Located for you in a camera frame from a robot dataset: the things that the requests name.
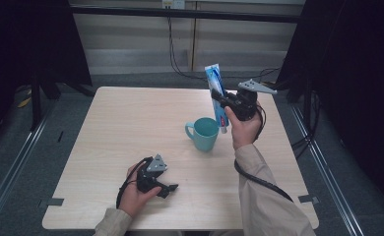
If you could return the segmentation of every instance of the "aluminum rail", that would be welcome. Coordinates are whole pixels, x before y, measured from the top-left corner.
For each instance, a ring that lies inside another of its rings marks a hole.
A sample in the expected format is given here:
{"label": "aluminum rail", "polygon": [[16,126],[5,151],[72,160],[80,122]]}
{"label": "aluminum rail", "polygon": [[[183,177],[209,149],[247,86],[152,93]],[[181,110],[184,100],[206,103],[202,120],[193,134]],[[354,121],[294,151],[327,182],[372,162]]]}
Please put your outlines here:
{"label": "aluminum rail", "polygon": [[[299,129],[302,132],[302,135],[304,137],[307,136],[308,132],[304,127],[302,113],[298,108],[295,108],[294,106],[291,109],[292,109],[293,116],[295,117],[296,122],[299,126]],[[343,192],[340,189],[340,186],[337,183],[337,180],[334,177],[333,172],[328,166],[327,161],[325,160],[325,157],[322,154],[322,151],[320,147],[318,147],[315,140],[311,140],[311,143],[309,144],[309,148],[317,164],[318,170],[320,171],[321,176],[323,177],[324,182],[327,185],[327,188],[331,194],[331,197],[333,198],[334,203],[336,204],[336,207],[339,210],[339,213],[342,216],[343,222],[345,223],[348,231],[352,236],[360,236],[360,235],[363,236],[364,234],[363,234],[363,231],[361,230],[357,217],[352,211],[352,208],[348,200],[343,195]]]}
{"label": "aluminum rail", "polygon": [[33,148],[44,130],[47,118],[50,116],[54,107],[54,104],[51,103],[52,102],[50,102],[50,104],[46,107],[46,115],[41,119],[39,125],[28,135],[26,142],[0,185],[0,212],[4,204],[7,202],[14,184],[20,177],[20,173],[22,172],[27,160],[32,154]]}
{"label": "aluminum rail", "polygon": [[125,8],[105,7],[95,5],[72,4],[70,6],[55,6],[42,4],[13,4],[11,10],[37,11],[37,12],[71,12],[73,14],[112,15],[112,16],[137,16],[137,17],[171,17],[188,19],[231,20],[246,22],[270,22],[297,24],[302,21],[300,16],[273,15],[254,13],[234,13],[201,10],[179,10],[160,8]]}

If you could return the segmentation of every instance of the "hand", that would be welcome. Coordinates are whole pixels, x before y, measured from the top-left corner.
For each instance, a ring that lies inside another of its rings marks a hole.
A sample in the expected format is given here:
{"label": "hand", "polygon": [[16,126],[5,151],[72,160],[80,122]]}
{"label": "hand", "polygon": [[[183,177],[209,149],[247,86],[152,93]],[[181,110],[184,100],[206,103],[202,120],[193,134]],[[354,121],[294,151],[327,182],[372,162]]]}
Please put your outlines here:
{"label": "hand", "polygon": [[243,146],[253,144],[260,125],[262,124],[260,115],[256,112],[251,120],[240,121],[228,106],[224,109],[224,111],[232,126],[232,147],[234,149],[239,149]]}
{"label": "hand", "polygon": [[[135,165],[131,166],[128,169],[127,177],[134,169],[134,167]],[[136,180],[137,170],[132,174],[131,178],[127,180],[129,184],[125,189],[124,193],[122,194],[121,203],[118,207],[119,209],[124,210],[133,218],[138,212],[140,212],[140,210],[144,207],[147,201],[150,200],[152,197],[156,196],[161,190],[161,187],[155,187],[145,194],[137,189]]]}

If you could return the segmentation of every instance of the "sleeve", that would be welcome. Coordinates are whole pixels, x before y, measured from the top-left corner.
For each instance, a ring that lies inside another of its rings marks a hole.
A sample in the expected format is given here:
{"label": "sleeve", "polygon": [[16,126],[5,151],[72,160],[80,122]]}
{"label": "sleeve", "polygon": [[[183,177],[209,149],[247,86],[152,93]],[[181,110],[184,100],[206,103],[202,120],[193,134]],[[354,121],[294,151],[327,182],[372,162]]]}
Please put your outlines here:
{"label": "sleeve", "polygon": [[94,236],[122,236],[132,220],[123,210],[108,208],[103,220],[95,227]]}
{"label": "sleeve", "polygon": [[[247,173],[276,185],[263,155],[253,145],[236,150],[235,158]],[[239,177],[244,235],[315,235],[308,217],[275,191]]]}

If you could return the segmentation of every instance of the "wooden table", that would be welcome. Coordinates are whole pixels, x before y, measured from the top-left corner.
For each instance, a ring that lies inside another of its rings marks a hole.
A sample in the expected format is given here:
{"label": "wooden table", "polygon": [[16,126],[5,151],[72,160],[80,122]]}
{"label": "wooden table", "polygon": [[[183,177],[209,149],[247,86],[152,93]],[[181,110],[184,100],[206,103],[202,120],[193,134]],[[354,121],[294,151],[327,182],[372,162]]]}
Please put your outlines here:
{"label": "wooden table", "polygon": [[[259,93],[259,101],[267,123],[255,146],[316,228],[312,203],[298,200],[308,193],[276,104],[269,94]],[[230,127],[208,153],[196,150],[184,131],[187,121],[204,116],[215,117],[208,89],[100,88],[53,195],[63,205],[48,207],[43,227],[95,228],[105,210],[115,207],[127,169],[159,153],[168,167],[159,181],[179,187],[148,202],[132,230],[241,229]]]}

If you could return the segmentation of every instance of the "black curtain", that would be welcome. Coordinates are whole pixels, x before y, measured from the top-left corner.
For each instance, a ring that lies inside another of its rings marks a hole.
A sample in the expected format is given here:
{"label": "black curtain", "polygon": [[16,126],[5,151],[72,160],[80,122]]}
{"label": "black curtain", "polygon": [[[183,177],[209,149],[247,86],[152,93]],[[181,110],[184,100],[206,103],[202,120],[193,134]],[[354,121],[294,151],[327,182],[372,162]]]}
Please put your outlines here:
{"label": "black curtain", "polygon": [[67,0],[0,1],[0,121],[17,87],[33,75],[49,98],[57,97],[55,83],[92,85],[68,6]]}
{"label": "black curtain", "polygon": [[278,83],[311,83],[347,149],[384,194],[384,1],[306,0]]}

